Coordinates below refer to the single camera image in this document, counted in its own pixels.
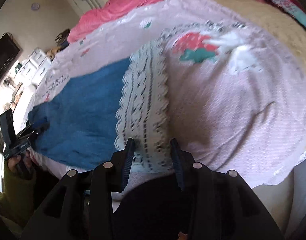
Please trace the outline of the person left hand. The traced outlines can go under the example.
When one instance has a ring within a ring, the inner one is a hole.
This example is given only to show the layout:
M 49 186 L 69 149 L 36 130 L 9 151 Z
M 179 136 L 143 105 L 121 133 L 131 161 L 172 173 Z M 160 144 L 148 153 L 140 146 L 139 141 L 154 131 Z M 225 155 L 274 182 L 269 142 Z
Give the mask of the person left hand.
M 12 157 L 8 160 L 8 169 L 13 172 L 13 173 L 17 173 L 17 169 L 16 166 L 18 165 L 18 163 L 20 162 L 21 157 L 20 155 L 17 155 L 16 157 Z M 25 157 L 23 159 L 25 166 L 28 170 L 31 169 L 32 166 L 32 160 L 30 158 L 29 153 L 25 153 Z

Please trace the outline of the green sleeve left forearm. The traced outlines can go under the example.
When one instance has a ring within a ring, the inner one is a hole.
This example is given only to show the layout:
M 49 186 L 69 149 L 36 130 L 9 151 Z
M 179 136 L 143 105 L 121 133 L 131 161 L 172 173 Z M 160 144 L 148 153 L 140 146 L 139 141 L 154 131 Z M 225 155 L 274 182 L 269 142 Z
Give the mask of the green sleeve left forearm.
M 32 167 L 32 178 L 22 179 L 8 169 L 4 162 L 4 190 L 0 192 L 0 238 L 19 239 L 37 208 L 37 174 Z

